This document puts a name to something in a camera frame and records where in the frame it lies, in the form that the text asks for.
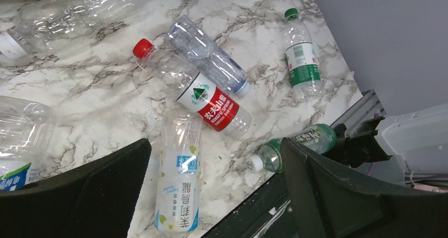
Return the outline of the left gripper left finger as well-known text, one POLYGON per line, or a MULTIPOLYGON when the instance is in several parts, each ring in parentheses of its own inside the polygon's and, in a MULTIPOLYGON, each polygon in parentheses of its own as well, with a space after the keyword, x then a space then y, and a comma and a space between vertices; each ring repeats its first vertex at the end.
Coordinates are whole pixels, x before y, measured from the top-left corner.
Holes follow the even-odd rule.
POLYGON ((151 156, 140 139, 100 159, 1 192, 1 237, 126 237, 151 156))

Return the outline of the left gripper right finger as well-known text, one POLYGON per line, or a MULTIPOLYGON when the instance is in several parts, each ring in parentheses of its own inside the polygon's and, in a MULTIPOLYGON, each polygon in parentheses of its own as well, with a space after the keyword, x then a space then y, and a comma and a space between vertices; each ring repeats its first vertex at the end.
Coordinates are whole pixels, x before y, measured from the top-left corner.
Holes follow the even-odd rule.
POLYGON ((283 138, 299 237, 447 237, 447 194, 364 175, 283 138))

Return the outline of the blue green label bottle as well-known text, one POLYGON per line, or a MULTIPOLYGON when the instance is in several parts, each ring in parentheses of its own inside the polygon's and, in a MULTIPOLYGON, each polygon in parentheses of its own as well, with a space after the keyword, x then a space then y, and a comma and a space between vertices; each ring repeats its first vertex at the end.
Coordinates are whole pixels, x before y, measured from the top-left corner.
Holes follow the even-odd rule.
POLYGON ((38 181, 56 123, 50 106, 1 96, 1 190, 38 181))

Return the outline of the green white label bottle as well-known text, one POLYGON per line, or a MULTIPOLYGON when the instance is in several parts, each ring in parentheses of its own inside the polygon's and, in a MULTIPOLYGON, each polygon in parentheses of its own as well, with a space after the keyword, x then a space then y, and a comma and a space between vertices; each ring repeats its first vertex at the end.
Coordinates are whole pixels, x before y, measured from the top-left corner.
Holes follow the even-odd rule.
POLYGON ((309 30, 296 8, 287 9, 284 17, 282 41, 291 86, 299 98, 317 98, 323 82, 309 30))

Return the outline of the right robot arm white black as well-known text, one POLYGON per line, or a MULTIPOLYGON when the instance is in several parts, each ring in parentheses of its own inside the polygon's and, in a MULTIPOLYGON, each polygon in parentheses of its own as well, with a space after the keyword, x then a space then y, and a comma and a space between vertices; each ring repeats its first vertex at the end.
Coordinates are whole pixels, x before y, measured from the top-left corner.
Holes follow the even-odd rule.
POLYGON ((358 122, 338 124, 324 156, 392 184, 447 189, 447 104, 358 122))

